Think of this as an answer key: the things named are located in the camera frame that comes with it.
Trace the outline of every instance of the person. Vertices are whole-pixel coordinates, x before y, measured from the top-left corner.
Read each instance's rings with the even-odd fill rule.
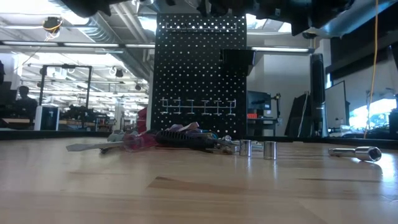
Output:
[[[36,116],[36,107],[37,101],[28,97],[29,87],[20,86],[19,87],[19,96],[21,97],[16,101],[16,106],[20,113],[26,115],[29,118],[29,124],[33,125],[33,120]]]

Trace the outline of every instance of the socket wrench extension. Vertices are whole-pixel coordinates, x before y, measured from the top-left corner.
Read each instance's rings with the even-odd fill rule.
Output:
[[[361,146],[356,149],[329,149],[329,155],[338,157],[353,157],[362,161],[376,162],[381,158],[381,151],[377,147]]]
[[[250,140],[240,140],[239,155],[251,157],[251,141]]]
[[[277,142],[266,141],[264,145],[263,158],[267,160],[276,160],[277,158]]]

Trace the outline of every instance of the whiteboard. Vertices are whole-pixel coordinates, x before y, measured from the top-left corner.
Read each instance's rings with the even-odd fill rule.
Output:
[[[347,124],[344,81],[325,90],[325,104],[328,128],[339,128],[341,124]]]

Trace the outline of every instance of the workshop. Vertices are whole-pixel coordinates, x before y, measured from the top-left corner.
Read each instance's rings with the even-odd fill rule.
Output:
[[[0,223],[397,223],[398,0],[0,7]]]

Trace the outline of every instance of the pegboard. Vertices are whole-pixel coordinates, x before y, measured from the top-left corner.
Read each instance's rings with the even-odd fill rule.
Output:
[[[158,14],[153,129],[196,121],[220,137],[246,135],[248,67],[220,62],[221,49],[246,49],[246,32],[245,17]]]

